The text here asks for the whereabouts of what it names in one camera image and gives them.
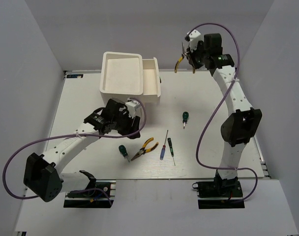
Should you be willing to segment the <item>small yellow needle-nose pliers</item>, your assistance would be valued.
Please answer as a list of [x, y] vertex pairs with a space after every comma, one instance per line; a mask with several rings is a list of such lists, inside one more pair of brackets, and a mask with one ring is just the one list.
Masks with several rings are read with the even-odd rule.
[[152, 152], [153, 150], [155, 150], [158, 145], [159, 142], [156, 142], [152, 147], [147, 148], [148, 144], [150, 142], [152, 142], [154, 140], [154, 137], [151, 137], [149, 139], [147, 139], [144, 144], [142, 145], [142, 147], [139, 149], [139, 151], [131, 158], [131, 161], [134, 161], [135, 159], [139, 158], [142, 155], [145, 155], [146, 153]]

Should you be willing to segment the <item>white drawer cabinet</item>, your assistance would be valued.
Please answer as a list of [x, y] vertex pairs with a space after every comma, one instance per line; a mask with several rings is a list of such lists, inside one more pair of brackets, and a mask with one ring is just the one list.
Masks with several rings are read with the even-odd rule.
[[104, 104], [111, 98], [125, 101], [143, 94], [143, 59], [140, 54], [103, 54], [100, 94]]

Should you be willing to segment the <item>green stubby screwdriver orange cap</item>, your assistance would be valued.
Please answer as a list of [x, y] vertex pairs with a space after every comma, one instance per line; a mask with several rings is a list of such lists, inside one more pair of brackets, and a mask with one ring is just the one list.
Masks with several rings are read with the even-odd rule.
[[185, 126], [188, 122], [189, 113], [187, 111], [182, 113], [182, 123], [183, 123], [183, 129], [185, 129]]

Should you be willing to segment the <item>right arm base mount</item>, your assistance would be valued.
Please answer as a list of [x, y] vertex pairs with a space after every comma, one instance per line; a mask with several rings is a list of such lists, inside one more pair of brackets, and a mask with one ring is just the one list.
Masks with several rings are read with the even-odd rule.
[[218, 190], [213, 181], [192, 184], [197, 191], [199, 209], [242, 209], [245, 208], [241, 184]]

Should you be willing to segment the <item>white drawer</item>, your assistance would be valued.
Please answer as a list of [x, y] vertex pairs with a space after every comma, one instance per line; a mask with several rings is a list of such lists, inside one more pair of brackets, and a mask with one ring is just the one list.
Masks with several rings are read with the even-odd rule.
[[143, 103], [158, 103], [161, 96], [161, 82], [157, 58], [143, 59]]

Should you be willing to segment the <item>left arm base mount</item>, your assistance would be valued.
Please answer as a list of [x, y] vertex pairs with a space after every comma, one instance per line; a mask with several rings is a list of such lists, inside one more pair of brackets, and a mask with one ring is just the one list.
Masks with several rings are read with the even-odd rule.
[[64, 208], [111, 208], [116, 194], [115, 180], [96, 181], [85, 192], [67, 192]]

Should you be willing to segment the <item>blue red handled screwdriver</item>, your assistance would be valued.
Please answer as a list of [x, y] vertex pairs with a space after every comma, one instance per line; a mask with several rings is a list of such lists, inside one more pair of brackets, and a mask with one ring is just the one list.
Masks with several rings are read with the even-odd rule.
[[163, 160], [164, 155], [165, 155], [166, 142], [167, 142], [167, 138], [168, 138], [168, 132], [169, 132], [169, 130], [166, 131], [166, 136], [165, 136], [164, 144], [162, 146], [161, 153], [160, 153], [160, 160]]

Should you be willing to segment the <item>large yellow black pliers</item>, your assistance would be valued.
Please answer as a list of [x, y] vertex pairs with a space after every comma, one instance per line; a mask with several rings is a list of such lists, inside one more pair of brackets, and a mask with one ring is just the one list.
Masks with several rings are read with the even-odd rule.
[[176, 65], [175, 65], [175, 68], [174, 68], [175, 73], [178, 72], [179, 64], [184, 60], [184, 58], [189, 60], [188, 59], [189, 58], [188, 52], [184, 49], [184, 44], [183, 43], [181, 44], [181, 48], [182, 48], [182, 53], [181, 53], [181, 57], [176, 62]]

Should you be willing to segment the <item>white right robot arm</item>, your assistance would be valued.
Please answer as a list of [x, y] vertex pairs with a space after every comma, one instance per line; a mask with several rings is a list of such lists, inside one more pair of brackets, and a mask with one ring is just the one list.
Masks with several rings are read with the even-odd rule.
[[246, 99], [236, 77], [235, 63], [223, 53], [222, 38], [218, 33], [201, 35], [194, 30], [186, 38], [187, 58], [194, 69], [204, 66], [217, 82], [228, 109], [228, 118], [221, 125], [224, 150], [216, 168], [215, 192], [226, 196], [238, 178], [237, 169], [242, 152], [255, 135], [262, 118], [260, 109], [254, 109]]

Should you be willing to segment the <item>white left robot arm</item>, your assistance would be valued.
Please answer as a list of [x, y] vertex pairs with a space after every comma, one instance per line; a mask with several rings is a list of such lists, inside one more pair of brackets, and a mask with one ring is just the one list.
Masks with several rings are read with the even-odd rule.
[[110, 138], [113, 130], [118, 138], [140, 137], [140, 116], [144, 105], [136, 98], [122, 102], [116, 98], [108, 100], [105, 107], [94, 110], [83, 123], [53, 148], [38, 155], [32, 153], [26, 162], [24, 185], [43, 201], [53, 200], [61, 192], [83, 193], [91, 196], [97, 190], [95, 177], [87, 171], [63, 172], [64, 168], [80, 152], [100, 138]]

